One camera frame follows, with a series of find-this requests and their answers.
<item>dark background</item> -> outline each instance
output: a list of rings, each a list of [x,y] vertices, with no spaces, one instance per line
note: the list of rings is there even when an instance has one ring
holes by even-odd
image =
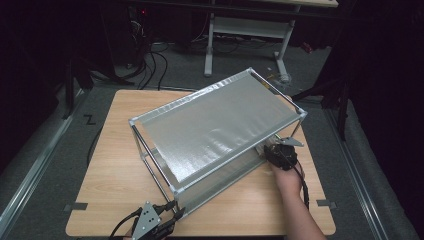
[[[338,9],[306,7],[302,11],[372,22],[341,27],[299,20],[290,44],[300,46],[307,42],[313,48],[333,47],[316,86],[347,81],[349,97],[371,148],[407,216],[424,236],[420,227],[424,226],[424,207],[419,201],[424,197],[420,140],[423,4],[395,0],[339,3]],[[112,74],[114,65],[136,61],[125,7],[102,6],[49,0],[0,4],[2,170],[57,106],[55,93],[67,79],[70,59],[84,56]],[[153,21],[158,32],[182,45],[188,44],[202,27],[198,19],[203,19],[203,15],[198,12],[152,11],[157,11],[154,16],[161,19]],[[331,88],[317,94],[339,96],[340,92]],[[336,97],[332,106],[337,104]]]

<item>table top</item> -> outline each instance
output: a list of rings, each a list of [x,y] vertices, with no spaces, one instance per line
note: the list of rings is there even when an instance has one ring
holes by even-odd
[[[254,0],[254,1],[307,5],[307,6],[314,6],[314,7],[337,7],[339,5],[339,3],[336,0]]]
[[[112,102],[90,166],[78,194],[85,210],[73,210],[66,233],[70,236],[109,236],[115,226],[146,201],[166,201],[140,158],[128,119],[155,109],[189,92],[119,90]],[[294,126],[280,135],[288,136]],[[325,195],[302,128],[294,136],[304,143],[296,147],[309,188],[310,212],[326,235],[335,232],[327,206],[316,200]],[[267,163],[176,223],[172,236],[278,236],[285,235],[281,197]],[[172,212],[163,213],[166,221]],[[128,221],[115,235],[124,235]]]

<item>silver reflective material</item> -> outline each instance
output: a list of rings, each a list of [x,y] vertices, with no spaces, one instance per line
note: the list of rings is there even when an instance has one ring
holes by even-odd
[[[146,146],[136,123],[152,140],[148,155],[185,215],[262,164],[257,144],[306,116],[266,84],[247,69],[130,120],[137,141]]]

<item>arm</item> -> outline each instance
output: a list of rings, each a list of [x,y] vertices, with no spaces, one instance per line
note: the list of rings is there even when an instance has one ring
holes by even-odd
[[[292,240],[326,239],[300,197],[302,184],[297,173],[293,169],[284,171],[270,165],[283,200],[288,238]]]

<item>gray carpet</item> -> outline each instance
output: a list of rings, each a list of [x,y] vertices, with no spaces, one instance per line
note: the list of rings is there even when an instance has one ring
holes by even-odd
[[[175,45],[154,46],[156,51],[165,49],[161,54],[168,62],[162,81],[163,87],[200,89],[248,67],[253,67],[264,77],[276,73],[272,52],[278,49],[279,44],[269,44],[265,48],[239,46],[231,53],[223,53],[228,51],[224,48],[231,46],[217,45],[215,48],[221,52],[215,51],[213,76],[205,78],[203,77],[205,51],[200,48],[202,44],[199,43],[199,46],[188,50]],[[292,81],[281,89],[288,95],[293,95],[311,87],[330,51],[328,48],[307,54],[300,48],[288,48],[284,60]],[[147,58],[146,61],[152,64],[151,59]],[[158,67],[148,88],[157,86],[165,70],[163,59],[156,58],[156,63]],[[128,70],[118,67],[117,72],[125,74]],[[142,78],[143,74],[133,79],[135,86]],[[70,212],[64,209],[76,199],[87,169],[91,146],[95,145],[96,136],[105,121],[115,92],[124,88],[113,83],[100,81],[95,83],[95,87],[88,95],[86,94],[87,97],[80,108],[74,112],[73,122],[57,145],[49,167],[10,231],[8,239],[76,239],[65,233]],[[309,113],[303,123],[304,132],[327,199],[335,202],[337,206],[331,210],[337,230],[334,235],[328,236],[328,239],[376,239],[358,201],[357,192],[343,161],[343,153],[332,131],[332,125],[316,99],[308,99],[312,101],[299,101],[299,105]],[[62,104],[2,174],[0,183],[2,211],[32,166],[35,156],[54,134],[63,112]],[[348,114],[346,144],[376,204],[388,237],[418,239],[375,161],[351,105]]]

